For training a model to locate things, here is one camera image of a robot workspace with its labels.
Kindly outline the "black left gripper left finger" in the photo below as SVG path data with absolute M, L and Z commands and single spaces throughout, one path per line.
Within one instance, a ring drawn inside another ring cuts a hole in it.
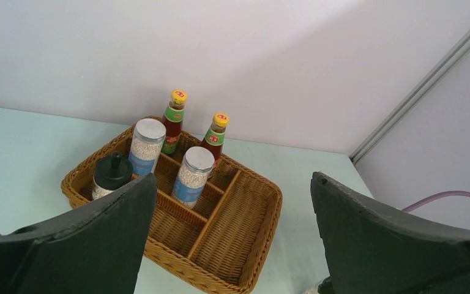
M 0 235 L 0 293 L 133 293 L 156 202 L 149 174 Z

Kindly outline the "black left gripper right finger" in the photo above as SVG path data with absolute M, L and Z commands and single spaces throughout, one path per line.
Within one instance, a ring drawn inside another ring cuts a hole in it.
M 318 293 L 470 293 L 470 230 L 403 212 L 319 171 L 310 193 L 329 269 Z

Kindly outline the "clear-lid blue-label spice jar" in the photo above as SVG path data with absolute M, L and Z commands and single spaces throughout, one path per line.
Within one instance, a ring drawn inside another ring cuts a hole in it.
M 194 146 L 183 157 L 174 182 L 171 197 L 188 208 L 193 208 L 206 185 L 215 159 L 206 148 Z

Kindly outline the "red sauce bottle yellow cap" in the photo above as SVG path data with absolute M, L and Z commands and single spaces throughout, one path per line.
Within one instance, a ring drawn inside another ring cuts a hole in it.
M 181 136 L 182 122 L 187 93 L 182 89 L 175 89 L 162 116 L 162 123 L 166 128 L 166 137 L 162 146 L 162 153 L 170 155 L 175 152 Z

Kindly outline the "clear-lid white spice jar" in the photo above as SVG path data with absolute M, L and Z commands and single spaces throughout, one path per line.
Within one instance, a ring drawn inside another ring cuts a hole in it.
M 133 130 L 129 161 L 137 176 L 153 173 L 166 137 L 166 127 L 156 119 L 139 120 Z

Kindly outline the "black-cap spice bottle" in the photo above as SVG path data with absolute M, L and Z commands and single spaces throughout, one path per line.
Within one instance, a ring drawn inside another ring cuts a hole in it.
M 132 164 L 119 151 L 99 159 L 94 169 L 92 199 L 106 196 L 126 185 L 132 175 Z

